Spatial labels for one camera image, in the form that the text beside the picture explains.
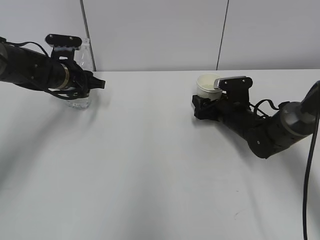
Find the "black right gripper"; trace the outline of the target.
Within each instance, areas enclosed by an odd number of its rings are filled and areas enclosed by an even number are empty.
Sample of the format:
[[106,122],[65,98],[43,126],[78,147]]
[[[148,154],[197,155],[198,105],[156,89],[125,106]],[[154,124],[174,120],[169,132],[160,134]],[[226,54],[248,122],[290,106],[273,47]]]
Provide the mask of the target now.
[[226,93],[223,93],[219,100],[193,95],[191,102],[194,106],[194,116],[199,120],[218,119],[223,123],[227,118],[239,118],[243,121],[253,115],[248,97],[233,101]]

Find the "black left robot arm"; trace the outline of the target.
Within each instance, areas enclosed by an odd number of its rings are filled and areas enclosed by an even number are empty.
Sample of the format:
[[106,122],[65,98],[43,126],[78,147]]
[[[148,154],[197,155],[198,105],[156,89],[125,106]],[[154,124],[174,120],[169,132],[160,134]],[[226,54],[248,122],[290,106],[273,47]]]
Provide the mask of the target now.
[[82,69],[74,60],[82,39],[78,36],[48,34],[44,49],[26,48],[27,42],[0,39],[0,80],[32,91],[48,93],[62,100],[84,99],[93,89],[104,89],[106,82]]

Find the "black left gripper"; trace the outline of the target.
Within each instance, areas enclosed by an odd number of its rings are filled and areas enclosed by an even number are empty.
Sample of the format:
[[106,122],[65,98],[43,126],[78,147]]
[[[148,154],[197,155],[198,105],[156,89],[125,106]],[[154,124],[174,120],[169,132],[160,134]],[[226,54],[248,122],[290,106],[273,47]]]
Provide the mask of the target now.
[[69,72],[69,82],[66,94],[69,98],[85,98],[89,89],[104,89],[106,81],[94,76],[91,71],[84,71],[84,78],[82,78],[82,69],[75,61],[65,61],[65,66]]

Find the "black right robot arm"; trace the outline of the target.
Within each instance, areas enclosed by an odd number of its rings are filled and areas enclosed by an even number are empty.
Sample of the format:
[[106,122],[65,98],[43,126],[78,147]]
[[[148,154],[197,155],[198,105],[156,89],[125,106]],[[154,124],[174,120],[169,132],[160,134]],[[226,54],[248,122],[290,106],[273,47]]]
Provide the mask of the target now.
[[247,76],[219,78],[214,87],[222,90],[220,98],[211,100],[193,95],[194,116],[217,121],[243,138],[259,158],[267,159],[313,134],[320,112],[320,83],[317,81],[301,101],[285,101],[275,106],[273,116],[258,115],[263,101],[252,105],[249,89],[253,80]]

